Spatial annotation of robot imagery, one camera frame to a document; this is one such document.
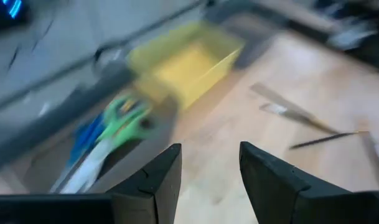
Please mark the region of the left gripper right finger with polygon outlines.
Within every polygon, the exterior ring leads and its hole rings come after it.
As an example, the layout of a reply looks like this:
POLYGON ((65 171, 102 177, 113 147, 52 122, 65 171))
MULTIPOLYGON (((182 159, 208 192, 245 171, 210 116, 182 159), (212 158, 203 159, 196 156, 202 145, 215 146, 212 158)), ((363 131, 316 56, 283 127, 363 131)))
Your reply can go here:
POLYGON ((240 172, 259 223, 292 223, 299 194, 330 196, 348 191, 252 145, 240 143, 240 172))

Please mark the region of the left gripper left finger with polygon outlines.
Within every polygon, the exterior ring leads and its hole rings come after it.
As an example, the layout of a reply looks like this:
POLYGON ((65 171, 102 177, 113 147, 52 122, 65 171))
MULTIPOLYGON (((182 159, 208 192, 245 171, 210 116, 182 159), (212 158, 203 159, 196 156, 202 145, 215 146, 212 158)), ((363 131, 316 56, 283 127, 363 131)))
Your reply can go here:
POLYGON ((182 175, 182 146, 172 144, 108 192, 117 224, 173 224, 182 175))

